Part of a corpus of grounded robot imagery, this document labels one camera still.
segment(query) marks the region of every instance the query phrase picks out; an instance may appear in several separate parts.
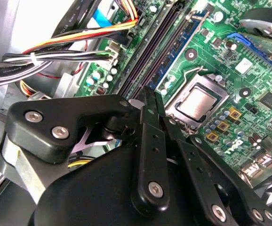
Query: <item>white wire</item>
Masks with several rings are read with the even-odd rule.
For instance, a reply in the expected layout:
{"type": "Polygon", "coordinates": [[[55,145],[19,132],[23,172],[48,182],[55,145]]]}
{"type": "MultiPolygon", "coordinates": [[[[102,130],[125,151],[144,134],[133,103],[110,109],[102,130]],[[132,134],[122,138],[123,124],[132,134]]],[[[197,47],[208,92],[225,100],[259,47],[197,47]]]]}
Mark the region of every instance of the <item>white wire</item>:
{"type": "MultiPolygon", "coordinates": [[[[55,54],[46,54],[41,56],[35,56],[35,59],[42,59],[42,58],[54,58],[54,57],[80,57],[80,56],[86,56],[89,54],[97,54],[97,53],[105,53],[106,51],[90,51],[90,52],[82,52],[82,53],[55,53],[55,54]]],[[[31,56],[20,56],[20,57],[14,57],[3,60],[3,62],[14,62],[14,61],[22,61],[22,60],[28,60],[32,61],[31,56]]]]}

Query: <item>cable bundle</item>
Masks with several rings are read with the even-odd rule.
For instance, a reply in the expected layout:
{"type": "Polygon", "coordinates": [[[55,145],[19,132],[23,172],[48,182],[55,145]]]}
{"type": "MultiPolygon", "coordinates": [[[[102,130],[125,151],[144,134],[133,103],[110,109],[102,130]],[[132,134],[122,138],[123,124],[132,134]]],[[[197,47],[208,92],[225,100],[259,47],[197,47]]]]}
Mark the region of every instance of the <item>cable bundle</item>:
{"type": "Polygon", "coordinates": [[[3,56],[3,66],[5,66],[5,63],[14,66],[0,68],[0,86],[40,73],[54,61],[92,62],[109,60],[111,53],[108,51],[82,52],[68,50],[68,48],[76,41],[109,38],[119,31],[135,26],[138,22],[138,15],[132,1],[120,1],[122,7],[129,12],[129,20],[104,28],[75,30],[76,27],[80,26],[83,19],[88,18],[87,13],[90,11],[86,7],[87,4],[90,5],[90,1],[75,0],[51,39],[35,45],[22,54],[7,53],[3,56]]]}

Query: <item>screw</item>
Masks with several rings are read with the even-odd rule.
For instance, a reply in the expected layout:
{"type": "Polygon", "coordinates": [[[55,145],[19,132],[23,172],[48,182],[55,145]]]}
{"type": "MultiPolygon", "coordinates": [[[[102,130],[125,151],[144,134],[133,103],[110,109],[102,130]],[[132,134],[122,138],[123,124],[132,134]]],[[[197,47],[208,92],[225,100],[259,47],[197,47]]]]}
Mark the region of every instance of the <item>screw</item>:
{"type": "Polygon", "coordinates": [[[151,110],[151,109],[149,109],[148,112],[151,113],[151,114],[155,114],[155,112],[153,110],[151,110]]]}
{"type": "Polygon", "coordinates": [[[173,124],[173,125],[175,125],[175,124],[176,124],[176,121],[175,121],[175,120],[173,120],[173,119],[169,119],[169,122],[170,122],[171,124],[173,124]]]}
{"type": "Polygon", "coordinates": [[[264,210],[264,213],[265,213],[266,217],[267,217],[270,221],[272,221],[272,213],[270,213],[270,212],[267,211],[267,210],[264,210]]]}
{"type": "Polygon", "coordinates": [[[128,104],[125,102],[125,101],[119,101],[119,103],[122,105],[122,106],[124,106],[124,107],[127,107],[128,106],[128,104]]]}
{"type": "Polygon", "coordinates": [[[216,218],[218,218],[222,222],[226,221],[226,214],[221,207],[217,205],[212,205],[211,208],[216,218]]]}
{"type": "Polygon", "coordinates": [[[43,120],[43,116],[38,112],[27,112],[25,118],[30,122],[40,122],[43,120]]]}
{"type": "Polygon", "coordinates": [[[149,191],[156,198],[162,198],[163,196],[163,189],[157,182],[152,181],[149,183],[149,191]]]}
{"type": "Polygon", "coordinates": [[[69,137],[69,131],[68,129],[62,127],[62,126],[56,126],[51,131],[52,135],[60,140],[64,140],[69,137]]]}
{"type": "Polygon", "coordinates": [[[196,137],[195,140],[199,143],[199,144],[202,144],[202,141],[200,138],[196,137]]]}
{"type": "Polygon", "coordinates": [[[256,217],[258,220],[264,221],[263,216],[256,209],[252,209],[252,213],[253,213],[254,217],[256,217]]]}

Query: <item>blue ram slot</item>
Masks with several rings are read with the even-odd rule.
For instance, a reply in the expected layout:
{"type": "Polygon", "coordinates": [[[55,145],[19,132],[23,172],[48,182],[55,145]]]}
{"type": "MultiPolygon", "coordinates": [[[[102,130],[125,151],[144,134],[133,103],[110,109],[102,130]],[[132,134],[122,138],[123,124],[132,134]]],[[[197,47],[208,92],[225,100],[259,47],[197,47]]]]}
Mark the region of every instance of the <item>blue ram slot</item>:
{"type": "Polygon", "coordinates": [[[156,89],[163,77],[167,74],[167,71],[174,63],[176,58],[188,45],[189,41],[193,37],[193,34],[195,33],[195,31],[197,31],[200,23],[202,22],[202,20],[198,20],[196,19],[196,17],[203,18],[207,14],[207,12],[208,11],[203,11],[192,16],[192,22],[189,23],[183,30],[183,33],[176,38],[175,45],[173,45],[169,51],[170,54],[164,57],[164,59],[162,60],[163,63],[160,65],[156,74],[148,85],[150,88],[156,89]]]}
{"type": "Polygon", "coordinates": [[[268,64],[272,66],[272,61],[268,59],[267,55],[260,51],[258,48],[256,48],[253,43],[251,43],[248,39],[246,39],[243,35],[239,33],[232,33],[227,36],[227,38],[234,38],[237,41],[240,41],[244,45],[246,45],[248,48],[250,48],[255,54],[260,56],[264,61],[266,61],[268,64]]]}

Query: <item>capacitor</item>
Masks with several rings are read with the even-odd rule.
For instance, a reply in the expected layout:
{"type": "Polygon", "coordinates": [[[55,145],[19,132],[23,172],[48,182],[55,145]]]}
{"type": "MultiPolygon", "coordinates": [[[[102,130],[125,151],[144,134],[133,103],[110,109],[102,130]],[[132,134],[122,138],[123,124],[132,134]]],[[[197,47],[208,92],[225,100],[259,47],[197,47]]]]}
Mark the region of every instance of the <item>capacitor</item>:
{"type": "Polygon", "coordinates": [[[164,84],[164,88],[165,89],[168,89],[169,86],[170,86],[171,82],[170,81],[167,81],[165,84],[164,84]]]}
{"type": "Polygon", "coordinates": [[[227,41],[227,42],[225,43],[225,47],[226,47],[226,49],[228,49],[228,50],[235,51],[235,50],[237,49],[237,47],[238,47],[238,44],[236,44],[236,43],[233,42],[233,41],[227,41]]]}
{"type": "Polygon", "coordinates": [[[223,113],[224,113],[224,115],[226,115],[226,116],[230,115],[230,111],[228,111],[228,110],[223,111],[223,113]]]}
{"type": "Polygon", "coordinates": [[[99,71],[95,71],[95,72],[92,73],[92,77],[95,80],[99,80],[102,77],[102,74],[99,71]]]}
{"type": "Polygon", "coordinates": [[[110,75],[110,74],[109,74],[109,75],[107,75],[106,80],[107,80],[107,81],[112,81],[112,80],[113,80],[113,76],[112,76],[112,75],[110,75]]]}
{"type": "Polygon", "coordinates": [[[206,128],[206,129],[205,129],[205,132],[206,132],[207,134],[209,134],[209,133],[211,133],[211,129],[210,129],[210,128],[206,128]]]}
{"type": "Polygon", "coordinates": [[[158,10],[157,6],[155,5],[150,6],[149,9],[151,13],[157,13],[157,10],[158,10]]]}
{"type": "Polygon", "coordinates": [[[221,121],[219,119],[215,120],[215,125],[219,125],[221,121]]]}
{"type": "Polygon", "coordinates": [[[213,19],[216,23],[221,22],[224,19],[224,14],[221,11],[218,11],[213,15],[213,19]]]}
{"type": "Polygon", "coordinates": [[[111,74],[115,75],[118,73],[118,70],[116,67],[113,67],[113,68],[111,68],[110,72],[111,72],[111,74]]]}
{"type": "Polygon", "coordinates": [[[223,121],[225,118],[226,118],[225,115],[220,115],[220,116],[219,116],[219,119],[222,120],[222,121],[223,121]]]}
{"type": "Polygon", "coordinates": [[[176,77],[174,75],[171,75],[170,78],[169,78],[169,81],[174,82],[175,80],[176,80],[176,77]]]}
{"type": "Polygon", "coordinates": [[[230,139],[225,139],[224,140],[224,144],[227,146],[227,147],[232,147],[232,141],[230,139]]]}
{"type": "Polygon", "coordinates": [[[94,85],[94,80],[92,79],[92,78],[87,78],[86,79],[86,83],[88,84],[88,85],[94,85]]]}
{"type": "Polygon", "coordinates": [[[218,155],[220,155],[220,156],[224,156],[224,155],[225,155],[225,153],[222,151],[222,149],[221,149],[220,147],[216,147],[216,148],[214,149],[214,151],[215,151],[218,155]]]}
{"type": "Polygon", "coordinates": [[[257,142],[254,140],[253,137],[248,137],[248,141],[250,142],[250,144],[253,145],[253,147],[256,147],[256,146],[257,146],[257,142]]]}
{"type": "Polygon", "coordinates": [[[245,135],[245,132],[242,129],[235,129],[234,132],[236,133],[236,135],[238,135],[239,137],[243,137],[245,135]]]}
{"type": "Polygon", "coordinates": [[[167,92],[166,89],[162,89],[162,90],[160,91],[160,93],[161,93],[161,95],[165,96],[168,92],[167,92]]]}
{"type": "Polygon", "coordinates": [[[220,82],[220,81],[222,81],[222,80],[223,80],[223,77],[222,77],[222,75],[219,75],[219,74],[218,74],[218,75],[216,76],[216,78],[215,78],[215,81],[216,81],[216,82],[220,82]]]}
{"type": "Polygon", "coordinates": [[[215,124],[210,124],[209,127],[210,127],[211,129],[215,129],[215,128],[216,128],[216,125],[215,125],[215,124]]]}
{"type": "Polygon", "coordinates": [[[104,87],[105,89],[108,89],[108,88],[109,88],[109,83],[104,82],[104,83],[103,83],[103,87],[104,87]]]}
{"type": "Polygon", "coordinates": [[[252,137],[254,138],[254,140],[256,140],[256,142],[262,142],[262,138],[257,133],[253,133],[252,137]]]}

